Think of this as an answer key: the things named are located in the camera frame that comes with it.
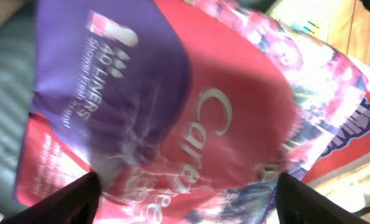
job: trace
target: floral pattern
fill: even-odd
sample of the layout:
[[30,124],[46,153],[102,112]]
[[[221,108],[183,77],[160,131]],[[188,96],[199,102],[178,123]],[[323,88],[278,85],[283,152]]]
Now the floral pattern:
[[262,223],[274,208],[278,174],[287,171],[299,179],[306,174],[360,104],[366,79],[329,45],[232,0],[184,1],[255,45],[294,93],[298,116],[277,160],[256,167],[260,183],[222,191],[187,218],[192,223]]

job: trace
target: plastic package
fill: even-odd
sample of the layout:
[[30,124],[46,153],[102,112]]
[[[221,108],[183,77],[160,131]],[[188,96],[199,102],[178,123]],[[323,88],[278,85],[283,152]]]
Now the plastic package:
[[92,169],[95,223],[260,223],[280,172],[303,177],[364,95],[344,55],[235,2],[38,10],[16,198]]

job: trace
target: wrinkled plastic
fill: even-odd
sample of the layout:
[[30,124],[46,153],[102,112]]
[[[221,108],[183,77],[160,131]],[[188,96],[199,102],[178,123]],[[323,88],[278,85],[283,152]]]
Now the wrinkled plastic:
[[259,223],[365,91],[344,55],[231,1],[41,0],[37,22],[16,197],[93,169],[95,223]]

